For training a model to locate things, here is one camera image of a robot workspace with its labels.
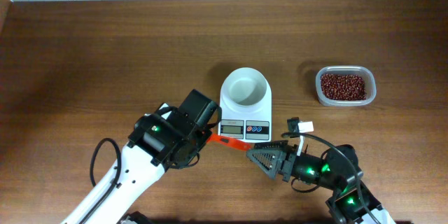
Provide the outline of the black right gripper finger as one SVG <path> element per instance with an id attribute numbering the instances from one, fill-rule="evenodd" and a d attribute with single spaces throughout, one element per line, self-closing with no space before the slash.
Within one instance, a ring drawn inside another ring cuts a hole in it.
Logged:
<path id="1" fill-rule="evenodd" d="M 254 149 L 264 149 L 264 148 L 285 148 L 288 145 L 288 140 L 282 141 L 270 141 L 270 142 L 262 142 L 256 143 L 254 145 Z"/>
<path id="2" fill-rule="evenodd" d="M 275 179 L 286 159 L 286 153 L 278 148 L 251 149 L 246 152 L 246 156 L 268 175 L 270 179 Z"/>

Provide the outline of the orange measuring scoop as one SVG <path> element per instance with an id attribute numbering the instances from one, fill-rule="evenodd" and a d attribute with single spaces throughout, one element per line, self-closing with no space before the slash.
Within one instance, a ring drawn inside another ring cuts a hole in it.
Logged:
<path id="1" fill-rule="evenodd" d="M 207 142 L 216 142 L 218 144 L 222 144 L 224 146 L 239 150 L 239 151 L 248 151 L 252 148 L 252 145 L 249 143 L 246 143 L 244 141 L 228 137 L 228 136 L 221 136 L 218 134 L 212 134 Z"/>

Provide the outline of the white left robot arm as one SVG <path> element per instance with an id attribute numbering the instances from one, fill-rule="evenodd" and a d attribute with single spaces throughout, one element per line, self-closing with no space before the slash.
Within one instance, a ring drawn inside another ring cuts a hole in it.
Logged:
<path id="1" fill-rule="evenodd" d="M 200 151 L 212 135 L 213 117 L 221 107 L 192 90 L 179 107 L 163 103 L 137 120 L 122 147 L 112 139 L 116 160 L 65 223 L 117 223 L 133 203 L 170 169 L 197 164 Z"/>

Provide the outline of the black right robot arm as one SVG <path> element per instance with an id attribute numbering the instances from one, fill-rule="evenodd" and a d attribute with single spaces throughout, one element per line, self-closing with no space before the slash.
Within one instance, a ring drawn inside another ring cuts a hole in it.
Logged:
<path id="1" fill-rule="evenodd" d="M 257 143 L 246 152 L 247 158 L 271 179 L 277 175 L 289 182 L 297 193 L 312 193 L 319 188 L 332 192 L 325 201 L 336 223 L 394 223 L 390 213 L 361 181 L 363 171 L 351 145 L 329 148 L 320 156 L 308 154 L 287 141 Z M 296 182 L 309 186 L 299 189 Z"/>

